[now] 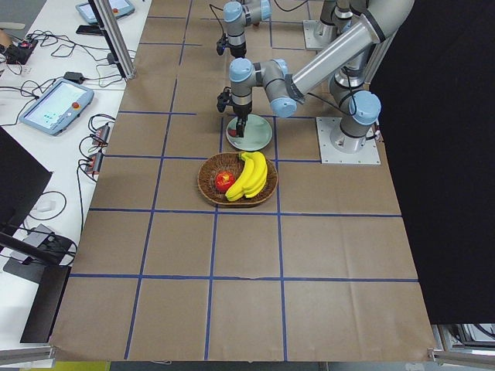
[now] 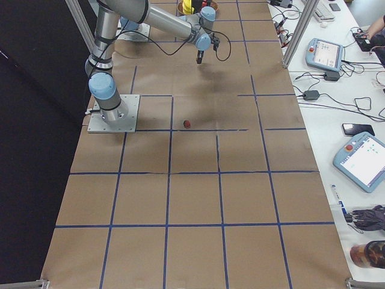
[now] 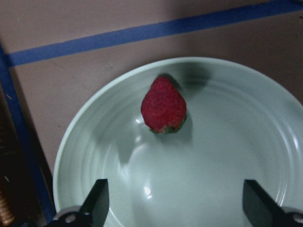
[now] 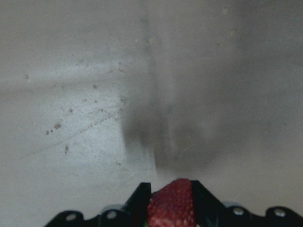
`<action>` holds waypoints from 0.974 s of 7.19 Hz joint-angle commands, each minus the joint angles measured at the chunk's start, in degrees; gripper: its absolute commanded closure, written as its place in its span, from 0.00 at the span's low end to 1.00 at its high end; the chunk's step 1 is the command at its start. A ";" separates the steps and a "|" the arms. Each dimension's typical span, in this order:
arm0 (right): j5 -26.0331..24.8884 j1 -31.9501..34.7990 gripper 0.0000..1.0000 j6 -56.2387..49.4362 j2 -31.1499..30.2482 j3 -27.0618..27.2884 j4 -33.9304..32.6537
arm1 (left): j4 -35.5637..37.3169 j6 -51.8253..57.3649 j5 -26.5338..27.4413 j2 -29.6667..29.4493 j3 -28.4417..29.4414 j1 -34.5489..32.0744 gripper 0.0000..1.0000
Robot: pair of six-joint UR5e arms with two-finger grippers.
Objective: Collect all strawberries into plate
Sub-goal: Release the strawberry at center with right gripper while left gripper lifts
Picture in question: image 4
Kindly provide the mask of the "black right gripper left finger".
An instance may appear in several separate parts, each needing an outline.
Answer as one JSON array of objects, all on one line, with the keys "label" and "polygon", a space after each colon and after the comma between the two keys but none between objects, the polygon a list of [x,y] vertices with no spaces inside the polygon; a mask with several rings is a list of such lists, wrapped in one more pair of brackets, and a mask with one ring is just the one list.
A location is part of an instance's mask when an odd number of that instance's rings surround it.
[{"label": "black right gripper left finger", "polygon": [[51,219],[47,227],[142,227],[147,219],[151,184],[140,183],[121,208],[107,209],[91,219],[76,210],[66,210]]}]

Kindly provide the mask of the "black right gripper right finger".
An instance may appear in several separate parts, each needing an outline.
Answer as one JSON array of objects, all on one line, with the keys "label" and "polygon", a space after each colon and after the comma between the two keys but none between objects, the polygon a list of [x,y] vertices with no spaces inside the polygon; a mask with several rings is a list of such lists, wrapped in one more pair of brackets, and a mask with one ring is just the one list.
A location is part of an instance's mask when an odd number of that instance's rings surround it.
[{"label": "black right gripper right finger", "polygon": [[225,206],[198,180],[192,180],[196,222],[201,227],[301,227],[303,217],[281,206],[270,207],[264,216],[243,206]]}]

